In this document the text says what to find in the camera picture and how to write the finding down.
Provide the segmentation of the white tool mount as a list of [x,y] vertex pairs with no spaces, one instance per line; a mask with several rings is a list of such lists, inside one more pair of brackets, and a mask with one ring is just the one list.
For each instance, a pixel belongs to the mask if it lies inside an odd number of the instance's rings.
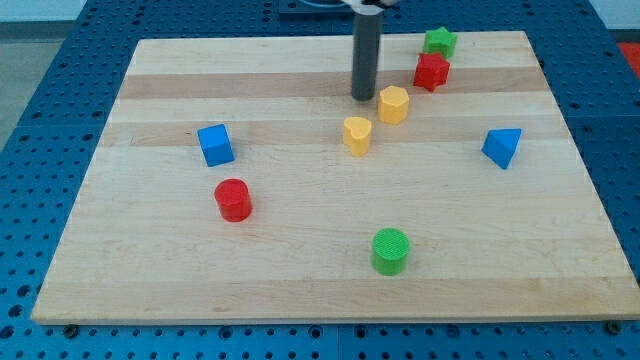
[[400,0],[342,0],[356,13],[380,13],[395,6]]

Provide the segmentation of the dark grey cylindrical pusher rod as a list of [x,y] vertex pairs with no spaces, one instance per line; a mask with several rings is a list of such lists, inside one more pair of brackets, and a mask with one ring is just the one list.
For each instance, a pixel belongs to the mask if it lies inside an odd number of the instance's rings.
[[351,95],[355,100],[368,101],[374,97],[382,28],[381,12],[354,16]]

